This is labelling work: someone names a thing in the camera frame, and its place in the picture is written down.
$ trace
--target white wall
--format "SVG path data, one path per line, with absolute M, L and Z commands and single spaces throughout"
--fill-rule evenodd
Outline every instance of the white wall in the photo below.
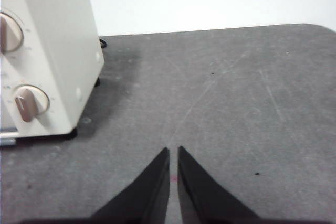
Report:
M 99 35 L 311 23 L 336 31 L 336 0 L 91 0 Z

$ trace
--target black cord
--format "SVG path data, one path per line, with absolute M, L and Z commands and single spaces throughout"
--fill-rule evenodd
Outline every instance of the black cord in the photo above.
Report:
M 105 48 L 105 47 L 107 47 L 107 43 L 106 43 L 105 40 L 103 40 L 103 39 L 99 39 L 99 41 L 100 41 L 100 46 L 101 46 L 101 48 Z

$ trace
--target table surface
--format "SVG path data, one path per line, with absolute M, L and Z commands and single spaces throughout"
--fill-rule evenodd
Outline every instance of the table surface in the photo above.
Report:
M 262 217 L 336 221 L 336 33 L 300 24 L 104 39 L 77 138 L 2 149 L 4 223 L 90 216 L 165 146 L 166 223 L 181 223 L 180 145 Z

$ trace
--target cream toaster oven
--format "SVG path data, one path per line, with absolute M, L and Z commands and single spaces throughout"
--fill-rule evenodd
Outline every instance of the cream toaster oven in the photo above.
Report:
M 67 134 L 104 64 L 90 0 L 1 0 L 1 141 Z

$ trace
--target knob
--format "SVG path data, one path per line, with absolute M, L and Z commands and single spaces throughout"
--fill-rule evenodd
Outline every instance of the knob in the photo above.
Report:
M 4 13 L 0 13 L 0 22 L 0 51 L 3 54 L 15 51 L 23 41 L 23 33 L 19 24 Z
M 19 87 L 15 93 L 15 103 L 22 120 L 27 123 L 47 111 L 49 107 L 49 99 L 45 92 L 33 86 Z

